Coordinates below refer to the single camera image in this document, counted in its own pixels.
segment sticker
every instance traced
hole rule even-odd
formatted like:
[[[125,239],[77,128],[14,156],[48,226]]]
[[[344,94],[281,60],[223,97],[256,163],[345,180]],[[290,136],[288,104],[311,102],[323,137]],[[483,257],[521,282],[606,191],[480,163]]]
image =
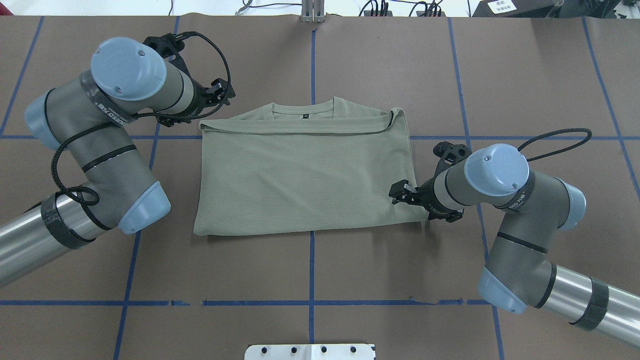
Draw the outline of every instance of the sticker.
[[[493,13],[506,13],[516,10],[516,6],[511,2],[511,0],[493,1],[491,3],[487,3],[487,5],[489,5],[489,8],[491,8]]]

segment folded shirt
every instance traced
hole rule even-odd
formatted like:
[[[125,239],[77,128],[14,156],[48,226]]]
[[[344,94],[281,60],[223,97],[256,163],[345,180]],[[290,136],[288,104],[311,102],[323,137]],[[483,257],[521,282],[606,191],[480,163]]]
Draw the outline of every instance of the folded shirt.
[[[262,106],[202,120],[196,235],[349,229],[426,219],[391,204],[391,184],[415,184],[402,109],[334,97],[310,106]]]

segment silver metal tube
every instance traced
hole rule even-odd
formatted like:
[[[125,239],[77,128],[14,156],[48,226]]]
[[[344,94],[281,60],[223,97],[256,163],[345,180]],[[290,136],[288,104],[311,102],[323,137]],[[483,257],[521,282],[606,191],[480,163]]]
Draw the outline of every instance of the silver metal tube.
[[[89,219],[80,204],[62,195],[56,201],[67,227],[86,239],[105,231]],[[50,263],[71,249],[59,243],[46,228],[40,206],[0,226],[0,287]]]
[[[609,286],[607,314],[595,331],[640,348],[640,297]]]
[[[584,314],[591,298],[591,279],[561,266],[549,299],[542,307],[569,322],[576,322]]]

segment fabric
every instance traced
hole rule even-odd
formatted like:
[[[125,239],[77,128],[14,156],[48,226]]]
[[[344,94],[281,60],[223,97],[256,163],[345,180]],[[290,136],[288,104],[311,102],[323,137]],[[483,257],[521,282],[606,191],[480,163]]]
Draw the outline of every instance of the fabric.
[[[402,109],[334,97],[274,103],[227,120],[202,120],[196,235],[348,229],[426,219],[391,204],[391,184],[415,184]]]

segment blue joint cap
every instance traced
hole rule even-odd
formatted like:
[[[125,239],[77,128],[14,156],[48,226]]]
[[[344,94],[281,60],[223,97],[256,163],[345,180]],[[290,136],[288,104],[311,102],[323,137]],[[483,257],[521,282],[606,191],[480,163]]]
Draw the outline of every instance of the blue joint cap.
[[[465,177],[469,185],[480,193],[493,197],[507,196],[527,182],[529,164],[515,147],[496,143],[468,157]]]
[[[498,280],[486,266],[482,268],[482,276],[480,277],[480,283],[478,283],[478,292],[480,296],[491,305],[509,311],[510,313],[522,314],[527,308],[527,304],[509,290],[502,281]]]
[[[125,101],[148,99],[166,80],[166,65],[152,48],[131,38],[110,38],[91,58],[95,83],[109,96]]]
[[[127,210],[118,228],[127,235],[136,233],[160,220],[169,213],[169,210],[171,210],[171,203],[160,182],[156,181]]]
[[[584,197],[582,191],[573,185],[567,184],[562,179],[558,179],[566,188],[566,192],[569,195],[569,215],[567,215],[564,224],[558,227],[558,230],[570,230],[573,229],[584,214],[587,211],[587,199]]]
[[[60,146],[60,143],[51,133],[49,123],[47,122],[45,106],[47,105],[48,95],[49,92],[43,94],[27,106],[26,110],[24,110],[24,121],[27,123],[27,127],[33,136],[40,139],[46,147],[51,150],[56,150]]]

